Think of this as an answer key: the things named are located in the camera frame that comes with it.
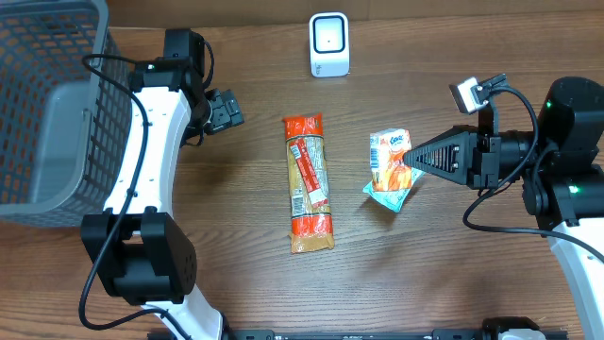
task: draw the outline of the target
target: gray plastic basket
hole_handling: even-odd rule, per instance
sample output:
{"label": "gray plastic basket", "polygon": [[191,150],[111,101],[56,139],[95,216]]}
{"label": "gray plastic basket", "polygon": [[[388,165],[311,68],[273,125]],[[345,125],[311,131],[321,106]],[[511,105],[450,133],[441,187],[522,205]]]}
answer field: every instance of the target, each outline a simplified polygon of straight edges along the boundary
{"label": "gray plastic basket", "polygon": [[[126,94],[81,65],[117,55],[105,2],[0,5],[0,218],[78,226],[100,213],[117,178],[130,127]],[[97,60],[126,84],[127,66]]]}

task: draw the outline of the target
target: wire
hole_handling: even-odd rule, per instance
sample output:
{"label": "wire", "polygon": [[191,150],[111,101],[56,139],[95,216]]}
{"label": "wire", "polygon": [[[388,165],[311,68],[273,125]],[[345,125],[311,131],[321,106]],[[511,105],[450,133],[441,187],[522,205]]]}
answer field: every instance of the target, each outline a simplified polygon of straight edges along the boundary
{"label": "wire", "polygon": [[98,272],[98,268],[100,267],[101,263],[103,262],[103,259],[105,258],[105,254],[107,253],[107,250],[109,249],[109,245],[110,245],[111,241],[114,240],[118,236],[120,225],[124,221],[126,212],[130,205],[130,202],[132,201],[132,197],[135,194],[136,184],[139,180],[139,174],[141,173],[141,168],[143,167],[144,153],[145,153],[145,150],[147,147],[147,139],[148,139],[148,135],[149,135],[149,120],[147,118],[147,113],[146,113],[146,110],[144,109],[143,103],[141,103],[141,100],[139,100],[139,98],[137,98],[137,96],[134,95],[134,93],[131,92],[126,86],[120,84],[116,80],[103,74],[101,71],[98,71],[98,70],[92,68],[91,65],[88,63],[88,60],[94,59],[94,58],[106,59],[106,60],[119,60],[119,61],[132,63],[135,65],[138,62],[135,60],[132,60],[132,59],[121,57],[121,56],[113,56],[113,55],[105,55],[105,54],[90,54],[90,55],[84,56],[82,58],[82,65],[84,65],[84,67],[87,70],[89,70],[93,74],[97,75],[99,78],[107,81],[109,84],[115,86],[115,88],[118,89],[119,91],[127,94],[127,96],[130,97],[130,99],[132,99],[134,101],[134,103],[139,107],[139,110],[141,111],[141,117],[143,118],[143,139],[141,141],[141,151],[139,152],[139,158],[137,159],[136,166],[134,168],[134,173],[132,174],[132,181],[130,182],[130,187],[126,190],[126,200],[124,201],[124,205],[122,206],[122,209],[120,210],[120,213],[117,216],[117,220],[115,221],[115,224],[113,224],[113,227],[111,228],[111,231],[109,232],[109,235],[107,236],[107,240],[105,240],[105,243],[103,243],[103,245],[101,246],[98,256],[96,257],[96,260],[94,260],[94,264],[92,265],[91,272],[89,273],[88,278],[86,279],[84,288],[82,289],[82,295],[80,297],[79,306],[78,306],[78,310],[77,310],[78,314],[79,314],[79,320],[82,322],[82,325],[84,325],[85,327],[87,327],[91,330],[103,331],[103,330],[108,330],[110,328],[122,325],[139,316],[149,315],[149,314],[159,314],[160,318],[164,318],[164,317],[167,318],[170,321],[170,323],[174,326],[176,331],[184,339],[191,339],[191,337],[182,329],[182,327],[178,324],[178,322],[174,319],[174,317],[171,316],[167,310],[164,310],[161,308],[152,308],[152,309],[147,309],[147,310],[141,310],[141,311],[138,311],[137,313],[130,314],[128,316],[124,316],[118,320],[111,321],[110,323],[102,324],[102,325],[93,324],[92,322],[90,322],[88,320],[88,318],[86,318],[86,301],[88,299],[88,294],[91,291],[92,283],[94,282],[94,277],[96,276],[96,273]]}
{"label": "wire", "polygon": [[[504,232],[504,233],[513,233],[513,234],[533,234],[533,235],[541,235],[541,236],[545,236],[545,237],[559,238],[559,239],[571,242],[579,247],[582,247],[583,249],[589,251],[595,257],[597,257],[601,262],[604,263],[604,255],[602,255],[599,251],[595,250],[592,246],[589,246],[588,244],[584,243],[580,239],[567,235],[565,233],[561,233],[561,232],[557,232],[557,231],[541,230],[541,229],[531,229],[531,228],[487,227],[487,226],[474,224],[468,220],[468,218],[470,217],[470,214],[474,211],[474,209],[478,205],[480,205],[480,203],[482,203],[486,199],[491,198],[495,195],[498,195],[498,194],[502,193],[503,191],[507,190],[508,188],[510,188],[510,186],[512,185],[512,179],[514,179],[516,177],[516,175],[524,168],[527,161],[530,159],[532,154],[535,152],[535,148],[537,146],[537,140],[538,140],[538,136],[539,136],[537,115],[535,114],[535,110],[530,105],[529,100],[526,97],[524,97],[519,91],[517,91],[513,88],[510,88],[510,87],[496,88],[492,91],[492,94],[499,94],[499,93],[504,93],[504,92],[509,93],[509,94],[514,94],[515,96],[517,96],[522,101],[522,103],[525,105],[525,107],[527,108],[528,114],[530,115],[530,120],[533,125],[533,132],[534,132],[533,141],[530,146],[530,149],[528,150],[527,156],[523,160],[520,161],[518,166],[516,166],[516,168],[506,178],[499,181],[499,183],[497,184],[497,188],[501,188],[503,186],[503,184],[505,184],[506,182],[509,182],[510,184],[507,187],[505,187],[504,189],[501,189],[497,192],[495,191],[495,189],[490,189],[486,194],[480,195],[477,198],[477,200],[475,200],[474,203],[472,203],[468,207],[468,209],[463,213],[463,219],[461,221],[463,222],[463,224],[466,227],[468,227],[472,230],[487,231],[487,232]],[[539,157],[540,160],[538,160],[537,162],[542,161],[543,157],[544,157],[544,154],[542,154]]]}
{"label": "wire", "polygon": [[528,149],[527,156],[523,160],[521,160],[520,163],[518,163],[518,166],[516,166],[516,168],[513,169],[513,171],[506,178],[499,181],[499,183],[497,184],[497,189],[501,188],[506,182],[513,182],[512,179],[515,179],[518,173],[524,168],[524,166],[529,161],[530,156],[532,156],[532,154],[535,152],[535,148],[537,147],[537,141],[539,140],[539,124],[537,123],[537,114],[535,114],[535,110],[532,108],[532,105],[530,105],[529,100],[523,94],[521,94],[520,91],[508,86],[498,87],[491,92],[492,95],[500,93],[513,94],[518,97],[520,101],[522,101],[522,103],[527,108],[528,114],[530,115],[530,121],[532,122],[532,130],[534,136],[532,138],[530,148]]}
{"label": "wire", "polygon": [[537,183],[537,173],[539,173],[539,167],[541,166],[541,163],[544,161],[545,156],[547,156],[547,154],[549,154],[550,152],[553,152],[556,150],[558,150],[558,146],[555,143],[550,142],[549,144],[547,144],[547,146],[541,152],[541,155],[539,155],[539,158],[537,159],[535,166],[532,168],[532,173],[530,174],[530,180],[532,180],[533,185],[536,185],[536,183]]}
{"label": "wire", "polygon": [[211,80],[214,78],[214,52],[211,50],[210,43],[204,39],[204,45],[208,48],[208,53],[210,53],[210,70],[208,71],[208,76],[206,76],[206,80],[201,84],[204,91],[210,86]]}
{"label": "wire", "polygon": [[541,230],[541,229],[531,229],[531,228],[506,228],[506,227],[486,227],[474,224],[468,221],[468,217],[474,211],[474,209],[482,203],[485,199],[490,198],[494,195],[493,189],[489,190],[485,195],[479,197],[463,214],[463,224],[473,230],[478,231],[488,231],[488,232],[505,232],[505,233],[516,233],[516,234],[533,234],[533,235],[541,235],[546,237],[555,237],[559,239],[563,239],[565,241],[574,243],[575,245],[582,247],[583,249],[592,253],[595,257],[597,257],[601,262],[604,263],[604,255],[602,255],[599,251],[595,250],[592,246],[584,243],[578,238],[567,235],[565,233],[557,232],[557,231],[549,231],[549,230]]}

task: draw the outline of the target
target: orange juice carton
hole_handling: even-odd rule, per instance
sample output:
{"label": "orange juice carton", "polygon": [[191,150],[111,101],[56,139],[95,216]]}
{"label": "orange juice carton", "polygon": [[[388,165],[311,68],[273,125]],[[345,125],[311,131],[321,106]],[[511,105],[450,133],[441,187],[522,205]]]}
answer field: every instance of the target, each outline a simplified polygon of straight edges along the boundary
{"label": "orange juice carton", "polygon": [[424,172],[411,169],[403,156],[411,150],[411,137],[403,128],[389,128],[372,133],[370,161],[372,181],[363,191],[388,209],[400,212],[412,185]]}

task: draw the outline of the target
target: orange snack wrapper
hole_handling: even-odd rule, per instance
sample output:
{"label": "orange snack wrapper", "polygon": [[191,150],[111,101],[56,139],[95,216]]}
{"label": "orange snack wrapper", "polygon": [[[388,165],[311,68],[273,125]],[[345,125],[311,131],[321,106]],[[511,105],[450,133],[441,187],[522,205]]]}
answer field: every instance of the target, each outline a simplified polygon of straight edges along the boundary
{"label": "orange snack wrapper", "polygon": [[333,249],[322,114],[288,117],[283,122],[292,201],[292,253]]}
{"label": "orange snack wrapper", "polygon": [[370,136],[371,174],[375,192],[410,189],[411,168],[403,162],[403,155],[411,150],[409,132],[389,128]]}

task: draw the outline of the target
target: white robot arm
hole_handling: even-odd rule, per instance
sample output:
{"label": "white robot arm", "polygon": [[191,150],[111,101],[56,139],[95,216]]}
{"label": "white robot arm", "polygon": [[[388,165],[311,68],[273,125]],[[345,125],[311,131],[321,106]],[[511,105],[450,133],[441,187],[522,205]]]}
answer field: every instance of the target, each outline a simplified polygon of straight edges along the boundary
{"label": "white robot arm", "polygon": [[[212,65],[205,81],[204,45],[210,51]],[[95,262],[93,268],[101,263],[92,274],[98,274],[108,294],[155,313],[183,340],[220,340],[227,327],[223,316],[210,307],[195,284],[193,244],[172,217],[178,150],[191,138],[198,136],[200,145],[204,135],[243,123],[231,91],[205,92],[212,68],[210,46],[188,29],[166,31],[164,58],[135,64],[129,88],[141,105],[132,101],[131,126],[119,176],[104,212],[86,215],[81,225],[82,242]],[[146,143],[143,117],[147,121]],[[133,192],[129,192],[142,150],[140,174]],[[122,220],[120,212],[126,212]],[[118,236],[110,239],[109,231],[116,228],[116,220],[120,220]],[[134,234],[139,234],[143,242],[123,242]],[[80,318],[89,328],[103,330],[133,315],[143,315],[93,325],[83,309],[89,289],[87,283],[80,301]]]}
{"label": "white robot arm", "polygon": [[[579,225],[562,222],[554,231],[580,239],[604,253],[604,217],[582,218]],[[548,237],[575,301],[586,339],[604,336],[604,263],[584,248],[559,238]]]}

